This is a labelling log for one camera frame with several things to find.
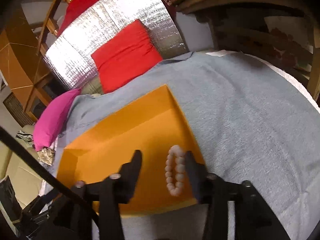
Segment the gray blanket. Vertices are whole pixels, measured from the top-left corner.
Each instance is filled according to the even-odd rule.
[[[60,135],[52,172],[63,147],[163,84],[181,106],[209,171],[226,181],[250,180],[290,238],[305,240],[320,219],[319,113],[283,77],[242,53],[185,54],[160,62],[113,93],[78,96]],[[205,211],[206,206],[195,205],[123,219],[125,237],[201,239]]]

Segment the yellow envelope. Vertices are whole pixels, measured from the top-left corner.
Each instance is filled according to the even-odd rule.
[[[142,166],[133,198],[120,205],[122,216],[162,213],[196,203],[188,176],[179,197],[166,187],[165,162],[171,146],[191,150],[204,164],[196,139],[167,85],[109,115],[65,147],[57,179],[67,187],[78,180],[104,180],[142,152]]]

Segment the red pillow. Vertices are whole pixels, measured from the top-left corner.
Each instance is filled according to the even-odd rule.
[[[162,60],[140,20],[122,29],[91,57],[97,65],[105,93],[124,86]]]

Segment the pink pillow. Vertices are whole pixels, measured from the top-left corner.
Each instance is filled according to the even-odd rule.
[[[73,100],[80,93],[81,88],[65,92],[52,100],[43,111],[33,131],[36,151],[41,151],[43,147],[50,147],[66,121]]]

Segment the crumpled foil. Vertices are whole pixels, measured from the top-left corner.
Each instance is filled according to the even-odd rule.
[[[91,54],[136,19],[164,59],[187,52],[161,0],[99,0],[63,31],[44,59],[69,89],[79,88],[98,74]]]
[[[37,153],[41,162],[50,166],[52,165],[54,161],[55,150],[48,147],[44,147],[41,151],[38,151]]]

